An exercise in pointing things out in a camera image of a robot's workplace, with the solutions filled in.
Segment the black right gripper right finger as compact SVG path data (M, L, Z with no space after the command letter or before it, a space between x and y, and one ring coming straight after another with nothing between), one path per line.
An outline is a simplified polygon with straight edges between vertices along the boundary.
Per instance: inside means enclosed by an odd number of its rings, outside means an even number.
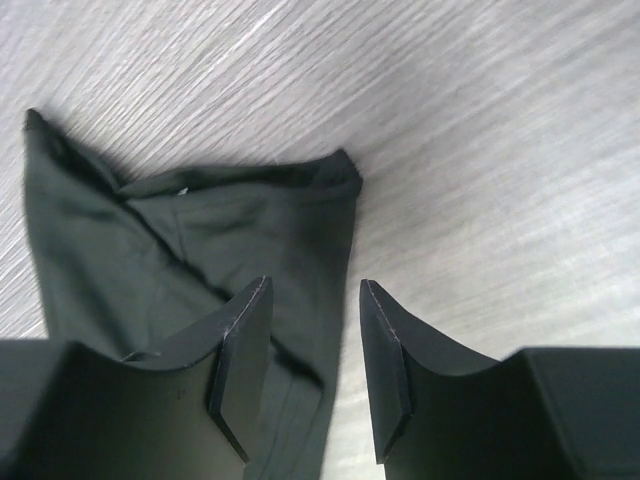
M635 479L639 352L483 355L361 283L375 457L389 479Z

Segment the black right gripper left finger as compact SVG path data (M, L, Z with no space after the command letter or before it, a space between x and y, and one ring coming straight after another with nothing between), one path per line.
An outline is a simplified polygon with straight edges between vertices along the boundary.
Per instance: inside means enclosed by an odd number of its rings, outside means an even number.
M273 286L117 361L78 342L1 344L5 479L239 479L256 453Z

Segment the black t-shirt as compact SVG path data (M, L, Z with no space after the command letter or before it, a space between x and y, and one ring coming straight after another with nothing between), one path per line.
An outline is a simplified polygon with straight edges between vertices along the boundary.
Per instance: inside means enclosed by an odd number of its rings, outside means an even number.
M120 360L269 277L269 367L245 477L319 478L362 188L347 153L129 182L35 110L23 134L27 232L49 336Z

